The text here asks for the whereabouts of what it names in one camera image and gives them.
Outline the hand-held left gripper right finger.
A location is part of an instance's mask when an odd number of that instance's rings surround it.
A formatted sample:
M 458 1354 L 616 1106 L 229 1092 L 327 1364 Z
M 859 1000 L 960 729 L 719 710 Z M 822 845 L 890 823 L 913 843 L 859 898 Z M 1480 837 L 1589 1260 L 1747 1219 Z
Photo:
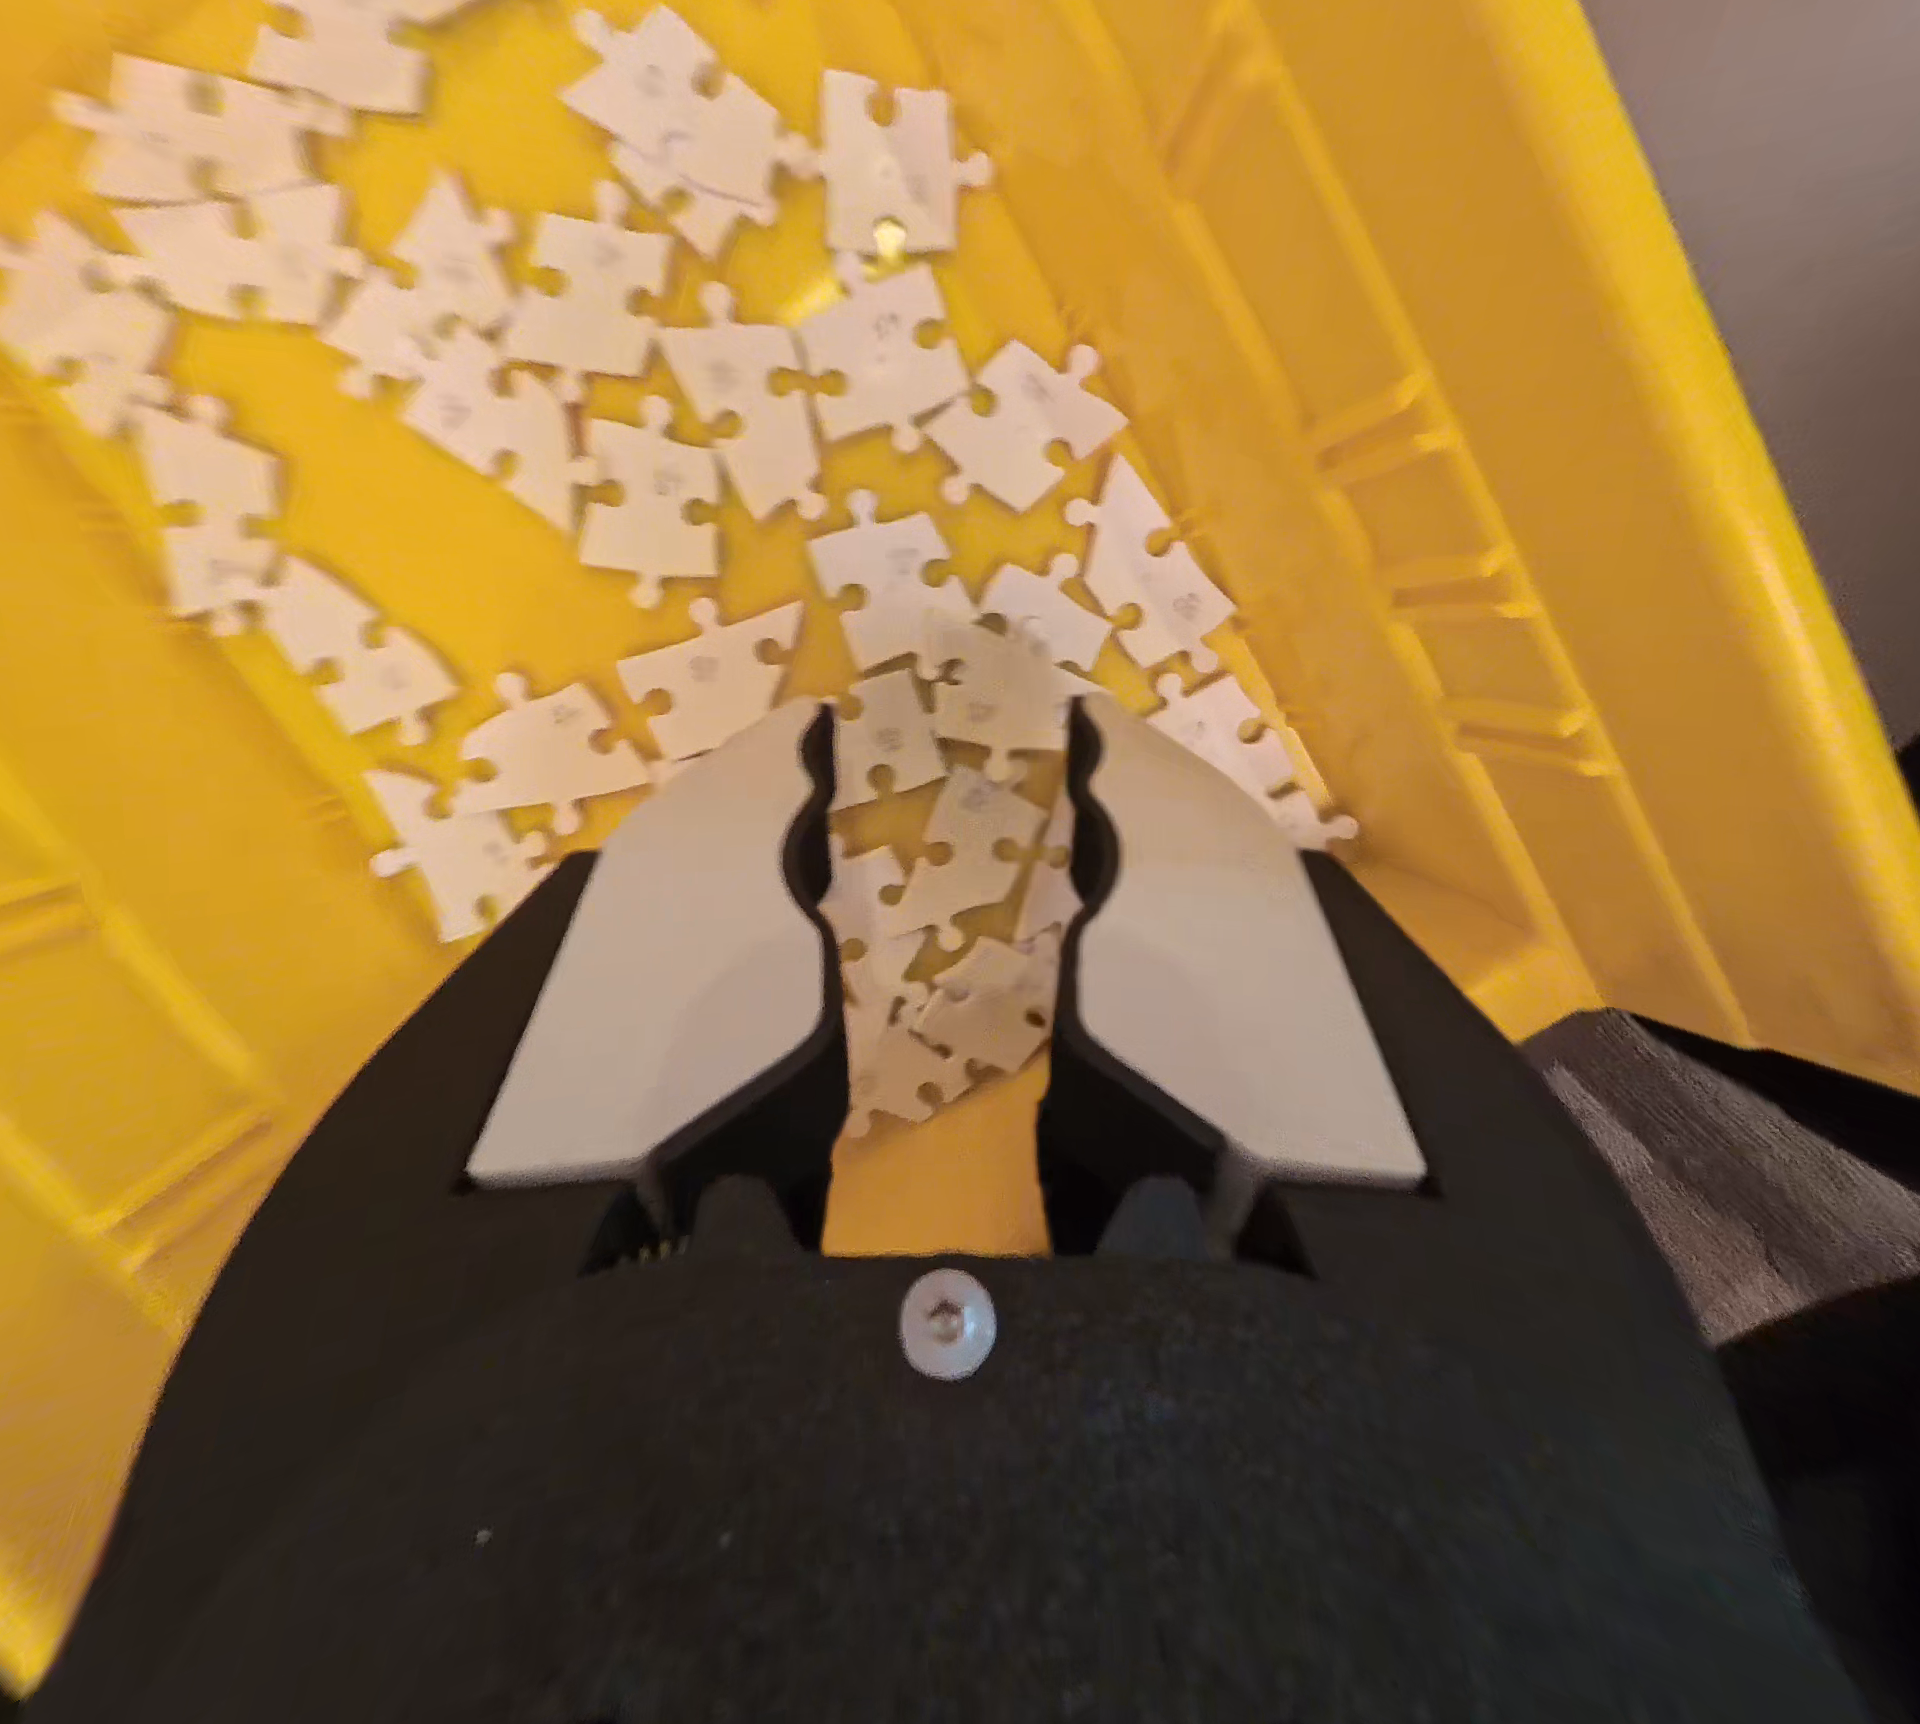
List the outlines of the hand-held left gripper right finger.
M 1172 1183 L 1236 1244 L 1274 1184 L 1403 1194 L 1428 1161 L 1301 851 L 1110 699 L 1068 715 L 1068 875 L 1035 1169 L 1092 1251 Z

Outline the yellow plastic bin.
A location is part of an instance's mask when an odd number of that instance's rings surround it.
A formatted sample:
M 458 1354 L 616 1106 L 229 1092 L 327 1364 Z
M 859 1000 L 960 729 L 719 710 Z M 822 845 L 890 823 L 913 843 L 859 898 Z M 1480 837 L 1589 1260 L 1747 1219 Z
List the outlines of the yellow plastic bin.
M 954 42 L 936 0 L 884 0 Z M 822 68 L 798 172 L 839 298 L 786 329 L 822 445 L 899 404 L 951 505 L 1078 527 L 993 576 L 881 510 L 940 606 L 1020 572 L 1078 674 L 1245 694 L 1243 749 L 1508 1034 L 1613 1009 L 1916 1094 L 1916 815 L 1578 0 L 1066 0 L 988 101 Z M 3 1692 L 58 1664 L 260 1175 L 96 1230 L 3 1172 Z

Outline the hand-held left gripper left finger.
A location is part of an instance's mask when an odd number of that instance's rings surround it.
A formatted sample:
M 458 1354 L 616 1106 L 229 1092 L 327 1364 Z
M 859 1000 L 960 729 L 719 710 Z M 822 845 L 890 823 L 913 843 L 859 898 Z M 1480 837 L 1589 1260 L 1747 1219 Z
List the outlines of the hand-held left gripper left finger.
M 794 700 L 611 831 L 478 1129 L 478 1190 L 630 1184 L 690 1235 L 750 1181 L 819 1237 L 846 1126 L 846 989 L 823 917 L 833 712 Z

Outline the heap of numbered puzzle pieces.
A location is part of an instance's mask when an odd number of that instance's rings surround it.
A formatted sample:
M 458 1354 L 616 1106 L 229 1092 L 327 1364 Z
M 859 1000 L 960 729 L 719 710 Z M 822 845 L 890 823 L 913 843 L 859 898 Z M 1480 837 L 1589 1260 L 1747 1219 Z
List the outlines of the heap of numbered puzzle pieces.
M 843 295 L 822 71 L 1043 172 L 989 108 L 1043 0 L 933 10 L 3 0 L 6 1176 L 131 1233 L 268 1171 L 672 773 L 630 654 L 707 598 L 771 699 L 851 678 L 851 468 L 963 578 L 1081 532 L 946 500 L 899 403 L 822 443 L 788 336 Z

